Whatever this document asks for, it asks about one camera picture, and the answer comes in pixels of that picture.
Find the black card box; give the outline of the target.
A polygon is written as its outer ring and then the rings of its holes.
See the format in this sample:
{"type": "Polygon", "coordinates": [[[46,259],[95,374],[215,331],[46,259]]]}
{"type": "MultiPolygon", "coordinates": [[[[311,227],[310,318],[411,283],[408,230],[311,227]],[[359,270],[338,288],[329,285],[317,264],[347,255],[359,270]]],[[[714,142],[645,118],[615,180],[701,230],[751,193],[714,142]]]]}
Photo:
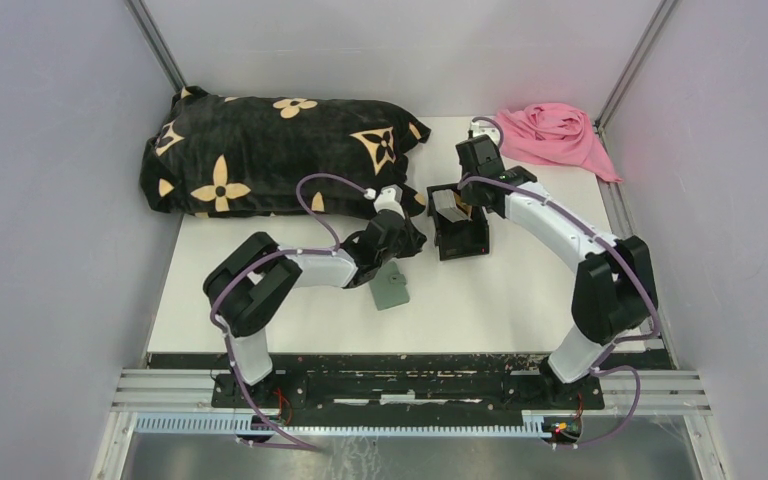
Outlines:
{"type": "Polygon", "coordinates": [[[455,183],[433,185],[426,188],[428,197],[427,216],[434,226],[433,243],[440,261],[488,255],[490,253],[490,228],[482,209],[473,210],[469,220],[452,222],[440,213],[433,194],[438,191],[458,194],[455,183]]]}

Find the green card holder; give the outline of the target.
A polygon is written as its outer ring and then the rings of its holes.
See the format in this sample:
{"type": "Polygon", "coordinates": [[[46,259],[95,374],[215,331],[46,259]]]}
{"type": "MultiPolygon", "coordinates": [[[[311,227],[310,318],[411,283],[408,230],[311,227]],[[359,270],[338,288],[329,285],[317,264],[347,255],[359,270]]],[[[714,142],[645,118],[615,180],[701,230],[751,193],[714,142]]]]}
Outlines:
{"type": "Polygon", "coordinates": [[[384,264],[368,283],[375,308],[392,309],[410,302],[407,278],[395,261],[384,264]]]}

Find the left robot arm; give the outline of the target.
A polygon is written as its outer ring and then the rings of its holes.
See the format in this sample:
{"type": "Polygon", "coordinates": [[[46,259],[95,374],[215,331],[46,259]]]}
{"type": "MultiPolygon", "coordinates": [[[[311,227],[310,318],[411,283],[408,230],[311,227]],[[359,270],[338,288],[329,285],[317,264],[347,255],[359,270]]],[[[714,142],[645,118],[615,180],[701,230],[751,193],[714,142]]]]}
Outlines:
{"type": "Polygon", "coordinates": [[[420,253],[427,237],[412,220],[383,210],[335,250],[291,248],[256,232],[205,279],[209,320],[226,346],[236,392],[251,406],[275,391],[265,328],[294,289],[353,289],[372,281],[395,259],[420,253]]]}

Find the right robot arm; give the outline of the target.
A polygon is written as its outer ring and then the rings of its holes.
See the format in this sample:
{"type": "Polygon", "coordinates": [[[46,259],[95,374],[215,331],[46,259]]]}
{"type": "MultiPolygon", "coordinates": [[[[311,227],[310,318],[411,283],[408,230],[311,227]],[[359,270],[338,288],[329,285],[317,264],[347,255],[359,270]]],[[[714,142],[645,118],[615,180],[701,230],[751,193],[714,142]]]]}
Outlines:
{"type": "Polygon", "coordinates": [[[620,343],[633,340],[644,321],[659,321],[648,245],[637,236],[602,231],[557,201],[523,167],[508,168],[496,143],[479,135],[455,147],[463,201],[531,233],[574,273],[573,326],[542,362],[540,400],[562,408],[578,393],[577,381],[594,373],[620,343]]]}

